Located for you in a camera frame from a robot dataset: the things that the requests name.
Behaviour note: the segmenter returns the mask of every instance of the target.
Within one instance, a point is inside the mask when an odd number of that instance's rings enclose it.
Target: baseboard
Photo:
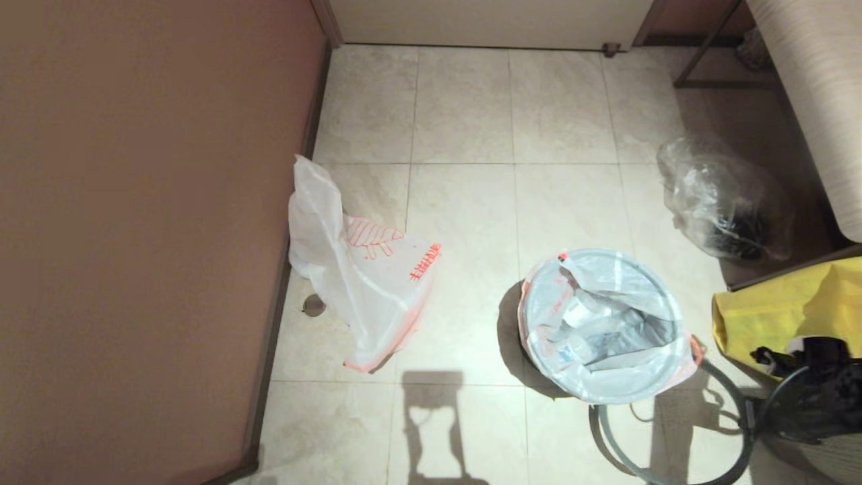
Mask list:
[[[320,126],[321,110],[323,109],[323,93],[326,91],[326,79],[329,74],[329,61],[332,59],[332,47],[327,44],[323,53],[323,62],[321,70],[317,75],[317,87],[315,89],[314,103],[311,106],[309,115],[305,124],[305,135],[303,137],[302,156],[311,159],[315,151],[315,142],[317,140],[317,128]],[[266,339],[265,351],[262,356],[262,372],[260,374],[261,382],[257,402],[254,406],[254,414],[251,419],[250,431],[250,447],[246,454],[246,464],[239,468],[232,469],[228,473],[206,481],[203,485],[229,485],[230,483],[241,480],[247,476],[253,475],[260,466],[260,435],[263,431],[264,412],[266,411],[266,396],[269,395],[270,379],[272,378],[272,366],[275,363],[275,349],[278,345],[278,333],[281,330],[281,318],[284,314],[284,299],[287,297],[287,282],[290,279],[290,263],[288,262],[287,252],[290,247],[290,239],[285,241],[283,251],[283,265],[281,275],[278,278],[278,291],[276,293],[275,308],[272,312],[272,323],[270,325],[269,335]]]
[[[706,41],[706,35],[648,35],[643,46],[699,47]],[[712,47],[736,47],[742,43],[741,36],[720,36],[712,42]]]

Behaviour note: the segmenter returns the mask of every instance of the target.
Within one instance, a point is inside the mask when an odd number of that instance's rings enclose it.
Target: trash can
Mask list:
[[[677,301],[620,252],[567,250],[540,262],[522,284],[518,328],[536,368],[591,404],[654,396],[696,370]]]

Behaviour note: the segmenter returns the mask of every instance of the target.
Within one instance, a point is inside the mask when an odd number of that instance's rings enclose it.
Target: door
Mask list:
[[[653,0],[329,0],[345,42],[628,50]]]

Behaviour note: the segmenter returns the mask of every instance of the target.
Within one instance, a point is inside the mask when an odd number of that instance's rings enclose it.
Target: tile floor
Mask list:
[[[443,255],[420,330],[373,375],[340,365],[352,347],[348,328],[332,312],[301,313],[313,290],[291,275],[262,467],[250,483],[639,482],[599,452],[583,402],[549,397],[549,383],[523,361],[511,312],[518,281],[541,258],[617,249],[659,274],[687,328],[715,347],[719,265],[674,230],[656,150],[714,130],[769,163],[789,132],[769,92],[674,90],[671,78],[692,52],[336,50],[315,161],[349,213],[442,243]],[[722,49],[699,72],[751,76]],[[757,387],[716,350],[709,356],[742,387]],[[612,407],[614,430],[638,463],[677,482],[730,466],[740,438],[719,411],[735,411],[705,377]],[[759,450],[740,483],[806,480]]]

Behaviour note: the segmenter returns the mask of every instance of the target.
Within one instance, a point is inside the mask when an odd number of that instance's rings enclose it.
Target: yellow bag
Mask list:
[[[794,337],[847,342],[862,357],[862,257],[799,269],[712,299],[712,334],[722,354],[764,372],[749,355],[760,346],[785,352]]]

